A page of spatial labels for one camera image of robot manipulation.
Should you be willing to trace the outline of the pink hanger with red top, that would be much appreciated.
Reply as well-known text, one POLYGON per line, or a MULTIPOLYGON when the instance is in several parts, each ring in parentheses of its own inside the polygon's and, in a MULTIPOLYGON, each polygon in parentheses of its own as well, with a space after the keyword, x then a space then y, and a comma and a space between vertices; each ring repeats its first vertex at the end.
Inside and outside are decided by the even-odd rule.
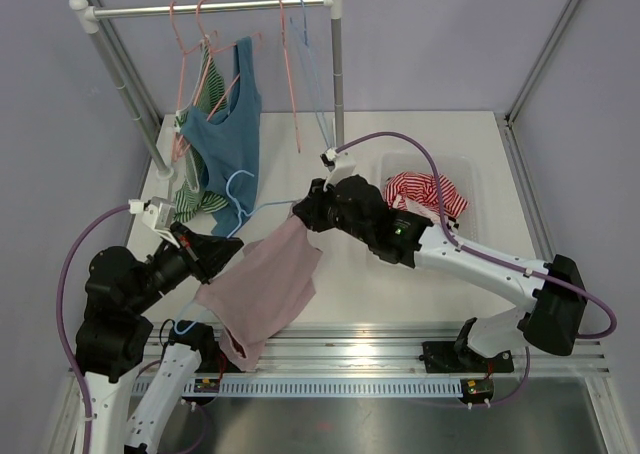
POLYGON ((298 122, 298 115, 297 115, 294 80, 293 80, 293 76, 292 76, 291 61, 290 61, 289 49, 288 49, 287 29, 286 29, 286 22, 285 22, 285 9, 284 9, 283 0, 277 0, 277 1, 278 1, 279 16, 280 16, 281 44, 282 44, 284 63, 285 63, 285 70, 286 70, 286 76, 287 76, 289 99, 290 99, 290 103, 291 103, 292 119, 293 119, 293 124, 294 124, 296 150, 297 150, 298 154, 301 154, 302 143, 301 143, 301 135, 300 135, 299 122, 298 122))

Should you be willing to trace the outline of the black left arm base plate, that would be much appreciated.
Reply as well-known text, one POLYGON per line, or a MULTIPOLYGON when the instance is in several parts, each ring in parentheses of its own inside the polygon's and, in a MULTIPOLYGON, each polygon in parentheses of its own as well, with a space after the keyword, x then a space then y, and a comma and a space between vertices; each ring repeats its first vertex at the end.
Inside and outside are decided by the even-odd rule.
POLYGON ((236 361, 232 361, 221 350, 219 344, 214 341, 205 348, 202 355, 202 362, 197 369, 198 373, 241 373, 242 369, 237 365, 236 361))

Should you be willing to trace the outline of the blue hanger end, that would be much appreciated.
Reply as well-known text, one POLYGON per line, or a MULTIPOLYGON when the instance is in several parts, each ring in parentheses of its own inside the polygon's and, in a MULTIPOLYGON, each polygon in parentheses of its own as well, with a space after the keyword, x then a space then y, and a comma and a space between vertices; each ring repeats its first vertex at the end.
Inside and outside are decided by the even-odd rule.
POLYGON ((322 106, 322 88, 320 85, 320 76, 316 63, 315 53, 311 44, 311 37, 308 30, 306 4, 304 0, 299 0, 299 2, 302 9, 301 21, 295 21, 292 17, 290 17, 289 27, 294 32, 296 49, 302 67, 307 94, 311 102, 312 112, 315 115, 316 122, 323 137, 325 146, 327 148, 331 148, 334 146, 334 143, 329 129, 327 117, 322 106))

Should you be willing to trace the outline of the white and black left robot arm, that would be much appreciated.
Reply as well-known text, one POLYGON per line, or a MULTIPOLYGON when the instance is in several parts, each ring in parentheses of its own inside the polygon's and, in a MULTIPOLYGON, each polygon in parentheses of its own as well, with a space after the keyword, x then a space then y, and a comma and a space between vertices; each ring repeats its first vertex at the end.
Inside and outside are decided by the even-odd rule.
POLYGON ((145 311, 188 278, 208 284, 243 245, 236 237, 200 235, 175 222, 168 239, 144 261, 123 246, 92 259, 73 357, 85 410, 81 452, 157 452, 189 379, 197 372, 222 374, 229 367, 211 326, 179 321, 150 386, 136 410, 129 409, 154 329, 145 311))

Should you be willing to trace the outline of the pink tank top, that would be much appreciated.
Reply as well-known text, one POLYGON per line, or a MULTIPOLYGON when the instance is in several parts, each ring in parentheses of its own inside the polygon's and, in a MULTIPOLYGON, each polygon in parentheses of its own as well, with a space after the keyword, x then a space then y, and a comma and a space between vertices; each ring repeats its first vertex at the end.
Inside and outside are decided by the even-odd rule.
POLYGON ((269 338, 291 324, 315 295, 322 251, 292 215, 269 236, 243 248, 243 258, 202 285, 196 304, 223 325, 221 350, 243 372, 255 369, 269 338))

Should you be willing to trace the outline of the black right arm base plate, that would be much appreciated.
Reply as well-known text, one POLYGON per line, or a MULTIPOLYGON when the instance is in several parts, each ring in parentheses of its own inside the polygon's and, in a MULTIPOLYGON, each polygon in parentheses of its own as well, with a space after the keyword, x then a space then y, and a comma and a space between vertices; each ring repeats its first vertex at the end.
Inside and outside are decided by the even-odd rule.
POLYGON ((422 343, 423 362, 429 374, 511 374, 515 371, 510 351, 485 358, 454 341, 426 341, 422 343))

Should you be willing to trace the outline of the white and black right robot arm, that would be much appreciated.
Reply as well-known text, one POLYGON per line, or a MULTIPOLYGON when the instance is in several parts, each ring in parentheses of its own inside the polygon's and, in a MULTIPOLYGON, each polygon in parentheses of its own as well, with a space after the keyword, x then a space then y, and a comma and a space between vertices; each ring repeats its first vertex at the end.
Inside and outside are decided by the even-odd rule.
POLYGON ((340 230, 363 242, 389 264, 435 269, 496 294, 512 309, 489 318, 472 317, 457 338, 423 348, 430 372, 481 372, 514 349, 532 346, 569 356, 586 301, 576 263, 558 255, 552 262, 518 260, 456 238, 418 214, 389 207, 379 189, 359 175, 335 186, 313 180, 292 212, 313 232, 340 230))

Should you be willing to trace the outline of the red white striped tank top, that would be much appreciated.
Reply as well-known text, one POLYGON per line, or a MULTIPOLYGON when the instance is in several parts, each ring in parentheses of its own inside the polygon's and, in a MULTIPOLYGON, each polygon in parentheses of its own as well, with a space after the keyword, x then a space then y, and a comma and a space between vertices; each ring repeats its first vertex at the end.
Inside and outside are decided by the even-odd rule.
MULTIPOLYGON (((445 175, 440 175, 439 182, 444 217, 453 223, 469 207, 469 202, 445 175)), ((391 208, 418 214, 435 224, 441 221, 437 183, 432 174, 401 172, 386 181, 382 194, 391 208)))

